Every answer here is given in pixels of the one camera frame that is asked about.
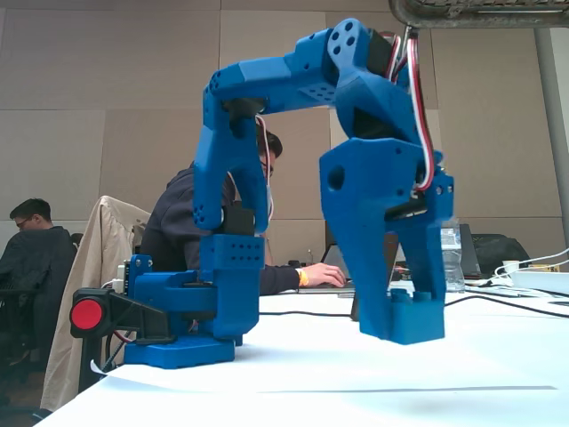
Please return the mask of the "man's bare hand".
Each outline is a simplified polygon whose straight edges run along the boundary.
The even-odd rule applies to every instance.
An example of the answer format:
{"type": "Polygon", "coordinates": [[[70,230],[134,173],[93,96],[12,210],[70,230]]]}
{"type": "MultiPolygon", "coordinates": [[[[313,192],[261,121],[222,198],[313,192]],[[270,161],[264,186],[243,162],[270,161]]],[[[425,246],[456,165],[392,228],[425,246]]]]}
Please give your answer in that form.
{"type": "Polygon", "coordinates": [[[346,276],[337,266],[318,263],[305,267],[303,271],[307,278],[306,287],[315,287],[322,284],[344,287],[347,283],[346,276]]]}

